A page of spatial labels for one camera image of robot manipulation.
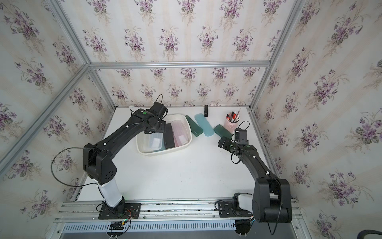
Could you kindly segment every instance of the floral wallpaper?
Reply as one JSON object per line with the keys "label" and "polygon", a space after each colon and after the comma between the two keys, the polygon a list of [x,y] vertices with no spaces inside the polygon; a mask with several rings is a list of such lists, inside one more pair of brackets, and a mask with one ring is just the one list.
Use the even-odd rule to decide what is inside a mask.
{"label": "floral wallpaper", "polygon": [[[0,0],[0,15],[2,159],[81,62],[45,0]],[[2,221],[0,238],[45,238],[60,203],[74,200],[76,193],[76,188],[53,179],[53,156],[70,146],[99,141],[110,116],[91,79],[82,79],[1,176],[0,214],[11,216]],[[81,183],[81,158],[82,152],[76,150],[60,154],[53,164],[57,177],[72,185]],[[23,230],[14,230],[15,224]]]}
{"label": "floral wallpaper", "polygon": [[381,230],[380,16],[380,1],[306,1],[254,108],[314,239]]}
{"label": "floral wallpaper", "polygon": [[0,0],[0,158],[79,68],[43,2]]}
{"label": "floral wallpaper", "polygon": [[[11,122],[13,115],[6,109],[9,106],[3,104],[1,107],[10,118],[7,117],[5,127],[13,124],[15,128],[16,121]],[[101,140],[111,115],[111,110],[92,81],[84,77],[0,179],[3,205],[0,213],[14,215],[2,224],[1,238],[45,238],[44,234],[54,220],[60,203],[73,201],[77,190],[53,179],[51,160],[64,148],[82,147]],[[53,171],[60,180],[79,185],[84,174],[81,165],[82,151],[66,150],[57,156]],[[15,223],[21,223],[25,230],[15,231],[12,228]]]}
{"label": "floral wallpaper", "polygon": [[[259,67],[102,69],[98,74],[118,106],[151,106],[160,94],[167,106],[241,106],[251,103],[264,70]],[[73,104],[78,104],[82,100],[80,91],[75,89],[71,99]],[[89,103],[84,100],[79,109],[86,104]]]}
{"label": "floral wallpaper", "polygon": [[[301,29],[318,13],[320,2],[306,7]],[[61,4],[93,62],[268,60],[293,0],[65,0]]]}

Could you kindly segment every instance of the pen holder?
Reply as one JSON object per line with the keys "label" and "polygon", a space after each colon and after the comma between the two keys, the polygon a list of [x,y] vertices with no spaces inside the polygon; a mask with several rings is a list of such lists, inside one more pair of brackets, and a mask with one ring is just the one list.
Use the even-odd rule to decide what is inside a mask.
{"label": "pen holder", "polygon": [[235,132],[235,129],[239,126],[239,122],[232,123],[229,122],[228,120],[225,120],[224,122],[224,128],[228,130],[231,134]]}

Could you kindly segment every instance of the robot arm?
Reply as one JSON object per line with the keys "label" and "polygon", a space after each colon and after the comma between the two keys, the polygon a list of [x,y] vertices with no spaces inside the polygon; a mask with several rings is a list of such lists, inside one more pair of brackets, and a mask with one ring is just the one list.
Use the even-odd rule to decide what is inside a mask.
{"label": "robot arm", "polygon": [[[260,159],[259,153],[252,145],[248,145],[247,131],[237,128],[235,130],[235,141],[222,137],[219,147],[239,157],[250,171],[255,180],[253,195],[240,194],[238,204],[242,209],[253,213],[257,222],[290,223],[292,221],[292,205],[290,196],[290,185],[286,179],[279,179],[272,173]],[[273,193],[278,198],[270,198]]]}

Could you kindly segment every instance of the mounting plate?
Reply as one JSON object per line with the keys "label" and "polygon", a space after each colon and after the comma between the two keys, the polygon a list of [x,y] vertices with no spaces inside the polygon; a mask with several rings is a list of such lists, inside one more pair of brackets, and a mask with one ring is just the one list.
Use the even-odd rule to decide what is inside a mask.
{"label": "mounting plate", "polygon": [[128,218],[128,215],[130,215],[131,211],[131,219],[138,219],[139,212],[141,211],[141,204],[140,203],[125,203],[124,212],[125,214],[122,215],[122,213],[118,214],[115,212],[112,212],[109,207],[106,206],[104,203],[101,207],[101,212],[98,215],[98,219],[126,219]]}

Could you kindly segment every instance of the white tabletop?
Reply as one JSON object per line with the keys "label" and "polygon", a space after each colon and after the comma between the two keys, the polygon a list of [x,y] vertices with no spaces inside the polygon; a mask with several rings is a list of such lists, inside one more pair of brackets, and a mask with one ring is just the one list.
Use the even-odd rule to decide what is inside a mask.
{"label": "white tabletop", "polygon": [[[240,121],[248,120],[245,107],[209,107],[207,120],[212,127],[223,125],[230,111],[240,111]],[[203,107],[169,107],[168,114],[183,114],[194,119]],[[130,117],[129,108],[117,108],[106,136]],[[248,140],[254,145],[267,165],[252,125]],[[218,147],[217,134],[206,137],[192,135],[190,145],[182,150],[159,156],[145,156],[137,151],[136,139],[127,143],[114,157],[118,188],[126,200],[207,199],[232,197],[235,192],[253,193],[255,181],[243,163],[233,164],[231,154]],[[93,182],[86,179],[86,184]],[[97,186],[83,187],[78,201],[101,201]]]}

